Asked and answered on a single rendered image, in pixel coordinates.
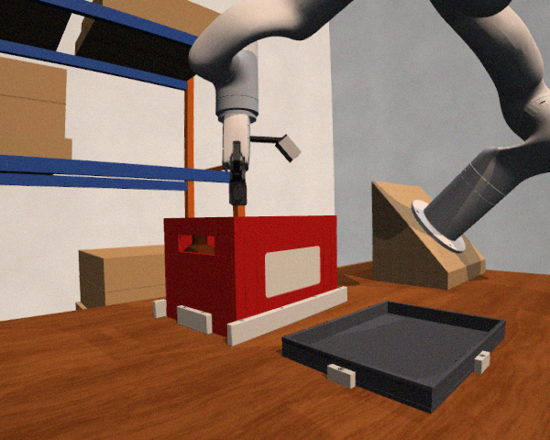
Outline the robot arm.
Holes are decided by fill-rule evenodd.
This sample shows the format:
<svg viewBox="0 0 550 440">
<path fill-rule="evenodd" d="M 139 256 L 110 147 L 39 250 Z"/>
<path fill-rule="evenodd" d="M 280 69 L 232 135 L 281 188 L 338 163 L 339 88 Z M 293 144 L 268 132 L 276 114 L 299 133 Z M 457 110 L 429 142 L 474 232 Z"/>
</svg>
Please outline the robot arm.
<svg viewBox="0 0 550 440">
<path fill-rule="evenodd" d="M 224 11 L 188 56 L 192 71 L 214 85 L 216 116 L 259 115 L 257 40 L 308 39 L 352 1 L 246 0 Z M 411 204 L 426 233 L 454 253 L 466 248 L 461 235 L 518 184 L 550 172 L 550 90 L 539 49 L 511 1 L 430 0 L 484 66 L 507 125 L 524 141 L 485 148 L 430 203 Z"/>
</svg>

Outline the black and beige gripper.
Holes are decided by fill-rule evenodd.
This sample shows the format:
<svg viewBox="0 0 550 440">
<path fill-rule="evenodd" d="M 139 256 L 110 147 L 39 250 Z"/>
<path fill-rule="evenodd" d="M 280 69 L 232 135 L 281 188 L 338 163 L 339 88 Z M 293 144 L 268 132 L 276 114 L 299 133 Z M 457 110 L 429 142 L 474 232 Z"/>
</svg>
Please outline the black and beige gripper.
<svg viewBox="0 0 550 440">
<path fill-rule="evenodd" d="M 230 112 L 221 114 L 218 121 L 223 123 L 222 166 L 226 172 L 229 170 L 230 159 L 229 203 L 247 205 L 246 171 L 250 158 L 250 124 L 255 123 L 257 117 L 250 113 Z M 244 155 L 242 163 L 241 155 Z"/>
</svg>

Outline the brown bottle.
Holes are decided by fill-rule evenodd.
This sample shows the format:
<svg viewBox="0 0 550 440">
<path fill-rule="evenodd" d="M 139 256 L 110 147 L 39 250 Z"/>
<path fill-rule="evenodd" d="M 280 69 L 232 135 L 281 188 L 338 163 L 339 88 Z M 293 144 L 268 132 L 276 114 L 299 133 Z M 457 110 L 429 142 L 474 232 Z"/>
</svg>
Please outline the brown bottle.
<svg viewBox="0 0 550 440">
<path fill-rule="evenodd" d="M 192 245 L 188 246 L 183 251 L 215 254 L 215 248 L 207 244 L 207 236 L 192 236 Z"/>
</svg>

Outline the red crate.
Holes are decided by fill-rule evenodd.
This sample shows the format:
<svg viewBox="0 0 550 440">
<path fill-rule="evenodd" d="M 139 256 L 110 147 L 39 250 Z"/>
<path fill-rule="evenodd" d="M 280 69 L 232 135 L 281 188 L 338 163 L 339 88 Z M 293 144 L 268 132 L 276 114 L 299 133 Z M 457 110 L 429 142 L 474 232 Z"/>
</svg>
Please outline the red crate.
<svg viewBox="0 0 550 440">
<path fill-rule="evenodd" d="M 163 218 L 166 311 L 183 305 L 227 324 L 337 289 L 336 229 L 326 215 Z M 188 235 L 188 236 L 184 236 Z M 185 252 L 208 236 L 213 254 Z"/>
</svg>

